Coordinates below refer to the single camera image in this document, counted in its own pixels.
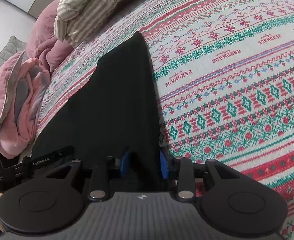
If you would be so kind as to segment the black pants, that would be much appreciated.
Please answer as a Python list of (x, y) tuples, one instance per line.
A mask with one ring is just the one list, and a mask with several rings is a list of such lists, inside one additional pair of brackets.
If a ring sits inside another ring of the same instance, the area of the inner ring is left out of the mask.
[(98, 60), (89, 81), (36, 139), (32, 157), (72, 146), (85, 167), (129, 157), (138, 191), (161, 189), (159, 118), (150, 54), (141, 33)]

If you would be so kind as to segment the pink fleece blanket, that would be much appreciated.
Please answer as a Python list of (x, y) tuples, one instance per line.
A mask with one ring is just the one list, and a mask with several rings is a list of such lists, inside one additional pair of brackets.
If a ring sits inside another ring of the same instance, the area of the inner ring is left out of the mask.
[(13, 159), (35, 139), (40, 106), (50, 84), (50, 73), (38, 58), (21, 64), (13, 100), (0, 128), (0, 153)]

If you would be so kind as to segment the patterned knit bedspread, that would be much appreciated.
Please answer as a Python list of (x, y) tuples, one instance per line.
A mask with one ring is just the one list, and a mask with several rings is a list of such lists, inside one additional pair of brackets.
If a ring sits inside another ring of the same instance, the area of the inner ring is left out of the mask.
[(54, 71), (42, 102), (38, 155), (81, 138), (71, 101), (100, 57), (135, 32), (157, 88), (159, 144), (203, 163), (214, 158), (280, 193), (294, 239), (294, 0), (132, 0)]

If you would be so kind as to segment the grey quilted mat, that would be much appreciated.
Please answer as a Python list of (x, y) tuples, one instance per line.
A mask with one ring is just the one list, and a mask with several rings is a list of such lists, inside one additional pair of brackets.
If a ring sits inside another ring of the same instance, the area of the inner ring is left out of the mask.
[(0, 67), (14, 54), (26, 49), (26, 44), (17, 39), (14, 35), (9, 38), (8, 43), (0, 52)]

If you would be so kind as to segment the mauve quilted comforter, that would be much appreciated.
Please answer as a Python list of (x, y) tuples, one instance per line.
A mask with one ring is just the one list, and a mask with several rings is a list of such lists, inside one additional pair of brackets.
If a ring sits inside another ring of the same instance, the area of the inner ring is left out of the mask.
[(25, 102), (29, 87), (22, 73), (22, 64), (27, 59), (38, 58), (40, 64), (53, 72), (74, 50), (67, 41), (60, 41), (54, 35), (54, 22), (59, 0), (51, 2), (39, 15), (27, 43), (11, 36), (0, 52), (0, 127), (10, 107)]

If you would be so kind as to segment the beige striped folded bedding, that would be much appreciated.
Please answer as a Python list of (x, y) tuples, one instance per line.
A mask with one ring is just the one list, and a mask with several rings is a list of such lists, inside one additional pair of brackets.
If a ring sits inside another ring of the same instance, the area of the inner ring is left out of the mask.
[(124, 0), (59, 0), (54, 35), (75, 46), (97, 31)]

